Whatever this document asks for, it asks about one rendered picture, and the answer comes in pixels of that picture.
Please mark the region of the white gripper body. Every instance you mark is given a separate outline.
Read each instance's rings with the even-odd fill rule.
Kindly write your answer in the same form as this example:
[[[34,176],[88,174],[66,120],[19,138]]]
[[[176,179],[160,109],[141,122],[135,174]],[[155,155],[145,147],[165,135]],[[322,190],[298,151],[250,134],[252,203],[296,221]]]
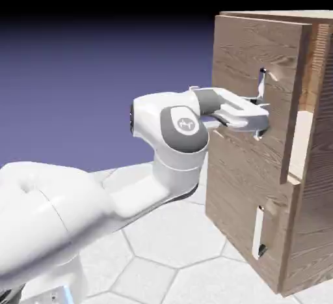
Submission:
[[[220,107],[213,118],[232,131],[256,131],[269,126],[269,111],[258,107],[227,89],[213,88],[219,95]]]

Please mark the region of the curved shiny metal handle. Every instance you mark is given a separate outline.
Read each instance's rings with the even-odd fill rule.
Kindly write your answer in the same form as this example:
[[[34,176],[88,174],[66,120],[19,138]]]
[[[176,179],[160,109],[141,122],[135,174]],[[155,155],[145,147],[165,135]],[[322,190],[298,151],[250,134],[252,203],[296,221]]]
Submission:
[[[258,95],[257,98],[264,98],[264,92],[265,92],[265,80],[267,77],[267,69],[262,67],[260,68],[260,76],[258,79]]]

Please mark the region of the large wood cabinet door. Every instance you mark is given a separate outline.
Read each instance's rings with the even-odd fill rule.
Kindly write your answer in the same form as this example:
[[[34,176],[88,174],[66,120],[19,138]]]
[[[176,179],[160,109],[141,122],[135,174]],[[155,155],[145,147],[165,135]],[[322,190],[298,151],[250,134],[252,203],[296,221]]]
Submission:
[[[312,25],[238,16],[216,16],[212,82],[240,96],[256,96],[260,68],[266,68],[263,100],[269,131],[264,146],[280,183],[287,181],[302,80],[306,76]]]

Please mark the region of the small wood cabinet door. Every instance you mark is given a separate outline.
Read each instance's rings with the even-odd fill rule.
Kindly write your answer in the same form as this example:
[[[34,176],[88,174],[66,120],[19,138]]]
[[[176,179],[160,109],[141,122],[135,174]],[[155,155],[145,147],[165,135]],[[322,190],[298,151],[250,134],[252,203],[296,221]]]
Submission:
[[[274,167],[241,137],[210,134],[206,214],[275,293],[281,293],[300,184],[281,184]],[[264,255],[252,256],[256,209],[264,206]]]

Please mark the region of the light wood cabinet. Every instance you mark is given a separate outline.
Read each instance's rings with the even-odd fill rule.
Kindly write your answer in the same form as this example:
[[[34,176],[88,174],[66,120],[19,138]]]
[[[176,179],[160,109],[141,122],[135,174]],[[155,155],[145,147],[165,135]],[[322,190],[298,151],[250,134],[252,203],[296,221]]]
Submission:
[[[254,11],[220,15],[312,25],[286,181],[300,184],[286,276],[279,293],[288,296],[333,278],[333,12]],[[263,137],[255,140],[248,133],[234,133],[223,127],[216,130],[241,137],[246,146],[271,165],[272,151],[264,146]]]

